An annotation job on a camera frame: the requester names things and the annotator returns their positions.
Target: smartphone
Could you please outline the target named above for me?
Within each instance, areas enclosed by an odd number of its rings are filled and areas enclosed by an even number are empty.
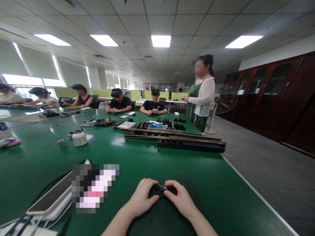
[[[58,184],[42,196],[26,212],[28,215],[46,214],[53,209],[71,192],[71,172]]]

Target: white cardigan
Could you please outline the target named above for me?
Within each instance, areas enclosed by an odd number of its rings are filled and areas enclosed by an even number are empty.
[[[195,114],[198,116],[209,116],[210,109],[214,103],[214,97],[216,92],[216,84],[214,77],[209,77],[202,82],[198,97],[190,97],[188,102],[196,104]]]

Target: fluorescent light panel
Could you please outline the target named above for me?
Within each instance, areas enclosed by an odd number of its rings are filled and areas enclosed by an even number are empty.
[[[169,48],[171,36],[168,35],[151,35],[152,44],[155,48]]]
[[[225,48],[244,48],[247,45],[252,44],[253,42],[257,41],[258,39],[261,39],[263,36],[246,36],[243,35],[239,37],[238,39],[231,42],[228,46]]]
[[[115,41],[109,36],[109,35],[90,35],[92,38],[94,38],[97,42],[99,42],[101,45],[106,47],[118,47],[118,44],[115,43]]]
[[[52,36],[51,34],[34,34],[34,35],[38,38],[44,39],[58,46],[71,46],[70,44],[66,43],[65,41],[62,41],[61,39],[56,38],[55,36]]]

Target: gray floor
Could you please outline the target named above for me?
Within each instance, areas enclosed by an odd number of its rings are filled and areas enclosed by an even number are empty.
[[[215,116],[224,157],[300,235],[315,235],[315,160]]]

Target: man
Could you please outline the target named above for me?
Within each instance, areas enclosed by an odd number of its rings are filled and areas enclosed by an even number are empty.
[[[153,88],[151,91],[153,101],[145,101],[140,111],[142,113],[151,115],[151,114],[165,114],[167,113],[167,109],[163,102],[159,102],[158,98],[160,96],[160,90]]]
[[[113,88],[111,96],[113,100],[106,106],[107,113],[120,113],[131,111],[131,100],[122,94],[120,88]]]

